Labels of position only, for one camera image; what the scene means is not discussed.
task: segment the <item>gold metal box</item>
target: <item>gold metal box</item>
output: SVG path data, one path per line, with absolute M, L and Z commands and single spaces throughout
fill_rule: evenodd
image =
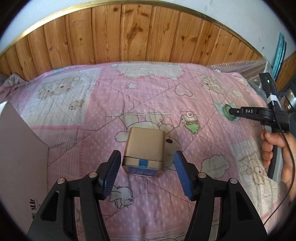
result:
M 126 173 L 159 177 L 164 169 L 165 132 L 132 127 L 129 131 L 122 167 Z

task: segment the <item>metal cylinder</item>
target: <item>metal cylinder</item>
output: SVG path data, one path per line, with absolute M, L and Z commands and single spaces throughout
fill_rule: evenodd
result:
M 281 99 L 281 109 L 287 111 L 289 115 L 296 111 L 296 97 L 292 90 L 289 89 Z
M 205 178 L 205 177 L 207 177 L 207 175 L 206 175 L 204 172 L 200 172 L 200 173 L 198 173 L 198 176 L 199 176 L 200 178 Z

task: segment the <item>human hand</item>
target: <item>human hand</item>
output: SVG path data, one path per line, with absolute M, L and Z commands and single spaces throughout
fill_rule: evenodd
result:
M 294 159 L 296 159 L 296 138 L 291 133 L 285 133 L 285 137 L 291 148 Z M 279 146 L 282 148 L 282 155 L 284 159 L 284 166 L 281 173 L 281 180 L 290 188 L 293 174 L 293 163 L 290 156 L 288 147 L 281 133 L 270 133 L 265 130 L 261 132 L 261 138 L 264 140 L 262 144 L 263 149 L 263 167 L 267 168 L 270 165 L 270 161 L 273 157 L 272 149 L 273 146 Z M 293 183 L 293 187 L 290 191 L 290 198 L 293 200 L 296 197 L 296 180 Z

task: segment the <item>star print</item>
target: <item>star print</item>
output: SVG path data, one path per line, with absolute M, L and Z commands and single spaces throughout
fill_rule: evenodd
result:
M 132 82 L 130 82 L 129 85 L 126 85 L 126 87 L 128 87 L 128 89 L 137 89 L 137 86 L 138 84 L 133 84 Z

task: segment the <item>black cable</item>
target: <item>black cable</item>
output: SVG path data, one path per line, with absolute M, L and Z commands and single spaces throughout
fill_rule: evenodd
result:
M 280 131 L 281 131 L 281 134 L 282 134 L 282 136 L 283 136 L 283 138 L 284 138 L 284 140 L 285 140 L 286 146 L 287 146 L 287 148 L 288 148 L 288 150 L 289 150 L 289 153 L 290 153 L 290 156 L 291 156 L 291 159 L 292 159 L 292 164 L 293 164 L 293 173 L 292 173 L 292 182 L 291 182 L 291 185 L 290 185 L 290 187 L 289 187 L 289 190 L 288 190 L 287 194 L 285 195 L 285 197 L 284 197 L 284 199 L 281 201 L 281 203 L 278 205 L 278 207 L 273 211 L 273 213 L 272 213 L 272 214 L 268 217 L 268 219 L 264 222 L 264 225 L 265 225 L 265 224 L 267 223 L 267 221 L 272 217 L 272 215 L 275 214 L 275 212 L 279 209 L 279 207 L 281 206 L 281 204 L 285 201 L 285 199 L 287 198 L 287 196 L 289 195 L 289 193 L 290 193 L 290 191 L 291 191 L 291 189 L 292 189 L 292 186 L 293 186 L 293 184 L 294 184 L 294 180 L 295 180 L 295 161 L 294 161 L 293 153 L 292 153 L 291 148 L 290 148 L 290 146 L 289 146 L 289 143 L 288 143 L 288 141 L 287 141 L 287 139 L 286 139 L 286 137 L 285 137 L 285 135 L 284 135 L 284 132 L 283 132 L 283 130 L 281 129 L 281 126 L 280 126 L 280 124 L 279 124 L 279 120 L 278 120 L 278 118 L 277 118 L 277 116 L 276 116 L 276 110 L 275 110 L 274 105 L 272 105 L 272 110 L 273 110 L 273 112 L 274 112 L 274 117 L 275 117 L 276 123 L 277 123 L 277 125 L 278 125 L 278 127 L 279 127 L 279 129 L 280 129 Z

